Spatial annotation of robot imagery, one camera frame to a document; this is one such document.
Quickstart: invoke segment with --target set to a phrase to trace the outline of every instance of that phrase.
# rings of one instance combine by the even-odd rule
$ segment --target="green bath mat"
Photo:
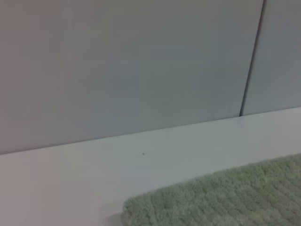
[[[126,226],[301,226],[301,154],[137,196],[123,218]]]

